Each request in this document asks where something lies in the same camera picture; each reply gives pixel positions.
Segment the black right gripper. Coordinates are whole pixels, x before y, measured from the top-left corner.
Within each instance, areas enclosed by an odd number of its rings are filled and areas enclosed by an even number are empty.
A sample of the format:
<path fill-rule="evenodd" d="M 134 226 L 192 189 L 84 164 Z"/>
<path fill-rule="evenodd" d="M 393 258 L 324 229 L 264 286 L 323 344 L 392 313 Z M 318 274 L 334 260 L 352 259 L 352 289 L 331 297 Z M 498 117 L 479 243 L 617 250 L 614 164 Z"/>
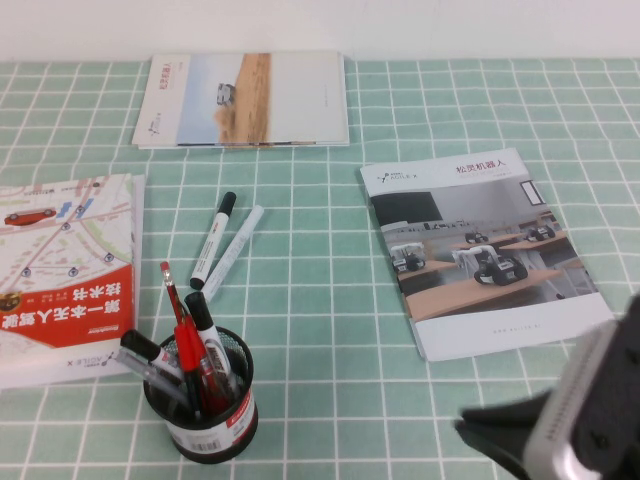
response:
<path fill-rule="evenodd" d="M 604 479 L 639 477 L 639 298 L 631 302 L 596 370 L 574 428 L 574 452 Z"/>

